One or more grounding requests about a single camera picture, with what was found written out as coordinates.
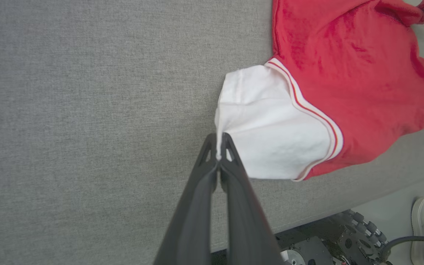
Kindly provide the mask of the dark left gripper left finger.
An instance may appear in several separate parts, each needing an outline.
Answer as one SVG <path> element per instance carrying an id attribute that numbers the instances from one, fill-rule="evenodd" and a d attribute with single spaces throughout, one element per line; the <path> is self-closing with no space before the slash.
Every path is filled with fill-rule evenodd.
<path id="1" fill-rule="evenodd" d="M 158 249 L 156 265 L 211 264 L 211 199 L 217 186 L 216 134 L 201 147 Z"/>

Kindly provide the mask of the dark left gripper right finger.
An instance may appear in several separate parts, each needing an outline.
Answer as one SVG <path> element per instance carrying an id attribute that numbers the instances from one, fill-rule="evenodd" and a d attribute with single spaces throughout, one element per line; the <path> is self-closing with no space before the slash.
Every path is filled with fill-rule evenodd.
<path id="1" fill-rule="evenodd" d="M 231 136 L 222 135 L 219 171 L 227 195 L 229 265 L 282 265 L 280 248 Z"/>

